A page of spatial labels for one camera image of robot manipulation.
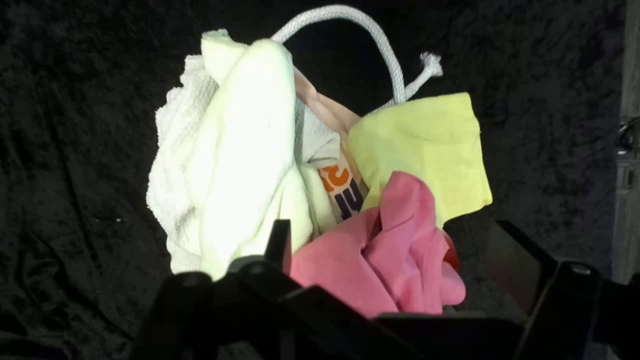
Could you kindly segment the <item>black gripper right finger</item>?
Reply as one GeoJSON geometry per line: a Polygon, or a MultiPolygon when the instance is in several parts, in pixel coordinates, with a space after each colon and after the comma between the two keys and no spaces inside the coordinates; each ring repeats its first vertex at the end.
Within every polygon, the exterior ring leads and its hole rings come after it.
{"type": "Polygon", "coordinates": [[[640,274],[616,282],[559,261],[509,220],[489,223],[487,257],[490,277],[528,315],[514,360],[584,360],[592,343],[640,360],[640,274]]]}

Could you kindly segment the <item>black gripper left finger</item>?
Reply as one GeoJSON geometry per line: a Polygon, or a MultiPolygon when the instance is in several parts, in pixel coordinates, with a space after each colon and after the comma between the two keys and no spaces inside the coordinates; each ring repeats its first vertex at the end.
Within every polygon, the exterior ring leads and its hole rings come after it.
{"type": "Polygon", "coordinates": [[[132,360],[221,360],[248,344],[265,360],[367,360],[370,322],[289,271],[292,226],[274,220],[263,255],[236,258],[221,281],[182,272],[164,281],[132,360]]]}

